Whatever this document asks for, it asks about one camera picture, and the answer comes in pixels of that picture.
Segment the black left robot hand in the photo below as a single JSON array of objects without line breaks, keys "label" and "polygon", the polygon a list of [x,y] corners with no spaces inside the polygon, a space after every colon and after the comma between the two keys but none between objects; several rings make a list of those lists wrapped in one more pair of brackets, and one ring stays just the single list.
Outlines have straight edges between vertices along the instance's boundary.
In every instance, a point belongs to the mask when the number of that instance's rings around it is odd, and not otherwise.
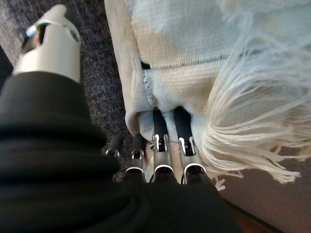
[{"label": "black left robot hand", "polygon": [[113,181],[120,164],[90,119],[80,37],[56,5],[27,31],[0,93],[3,233],[238,233],[216,188],[199,172],[179,184],[163,172]]}]

